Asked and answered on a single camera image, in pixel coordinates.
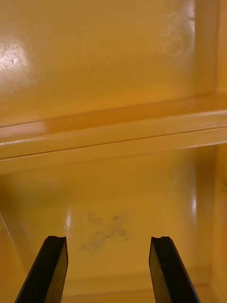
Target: yellow shelf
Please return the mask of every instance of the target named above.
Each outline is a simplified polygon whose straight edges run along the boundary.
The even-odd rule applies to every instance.
[[[134,139],[155,144],[150,152],[172,149],[170,140],[176,148],[210,145],[226,142],[226,125],[227,94],[214,93],[6,126],[0,129],[0,159]]]

